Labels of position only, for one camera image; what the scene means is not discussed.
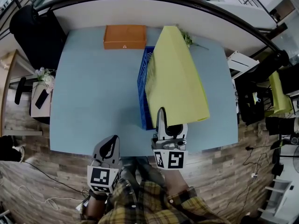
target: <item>yellow towel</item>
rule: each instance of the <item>yellow towel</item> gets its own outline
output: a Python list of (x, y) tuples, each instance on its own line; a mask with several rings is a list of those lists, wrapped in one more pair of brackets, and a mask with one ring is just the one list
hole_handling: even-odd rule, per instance
[(177, 27), (165, 26), (160, 34), (148, 64), (145, 92), (154, 128), (161, 107), (168, 126), (210, 117), (205, 91)]

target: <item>fan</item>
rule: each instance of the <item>fan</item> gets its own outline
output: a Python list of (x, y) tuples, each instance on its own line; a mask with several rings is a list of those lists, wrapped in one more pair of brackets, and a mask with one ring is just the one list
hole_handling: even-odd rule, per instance
[[(296, 148), (294, 152), (294, 156), (299, 156), (299, 146)], [(293, 165), (297, 173), (299, 173), (299, 159), (293, 158)]]

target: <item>desk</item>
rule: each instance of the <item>desk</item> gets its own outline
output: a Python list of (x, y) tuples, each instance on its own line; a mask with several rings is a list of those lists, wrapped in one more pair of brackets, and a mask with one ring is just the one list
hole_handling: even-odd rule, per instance
[[(105, 27), (69, 33), (57, 69), (51, 103), (51, 150), (88, 154), (113, 134), (122, 156), (152, 155), (154, 131), (141, 127), (137, 77), (143, 50), (104, 50)], [(161, 29), (147, 28), (147, 46), (155, 46)], [(188, 125), (190, 153), (238, 142), (235, 93), (223, 48), (194, 37), (209, 50), (190, 52), (206, 91), (211, 117)]]
[(10, 52), (5, 56), (1, 57), (1, 60), (5, 65), (4, 66), (0, 65), (0, 98), (1, 98), (0, 137), (4, 135), (18, 135), (18, 136), (42, 135), (43, 134), (42, 131), (5, 129), (5, 105), (6, 105), (9, 84), (12, 82), (18, 82), (22, 76), (33, 78), (36, 77), (36, 74), (33, 67), (19, 54), (17, 50)]

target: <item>person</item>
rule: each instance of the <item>person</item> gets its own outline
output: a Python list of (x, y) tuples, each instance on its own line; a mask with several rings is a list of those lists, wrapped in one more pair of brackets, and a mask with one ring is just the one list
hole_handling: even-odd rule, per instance
[[(107, 204), (106, 194), (95, 195), (90, 190), (81, 224), (230, 223), (212, 212), (195, 189), (188, 186), (180, 171), (159, 172), (146, 157), (121, 158), (121, 164), (121, 177)], [(140, 184), (136, 169), (141, 175)]]

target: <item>white flowers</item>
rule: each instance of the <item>white flowers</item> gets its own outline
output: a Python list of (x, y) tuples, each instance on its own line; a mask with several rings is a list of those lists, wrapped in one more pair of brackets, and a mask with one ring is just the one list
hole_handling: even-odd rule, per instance
[(38, 81), (44, 81), (47, 89), (46, 92), (50, 94), (54, 89), (55, 78), (51, 75), (51, 70), (41, 67), (39, 70), (36, 70)]

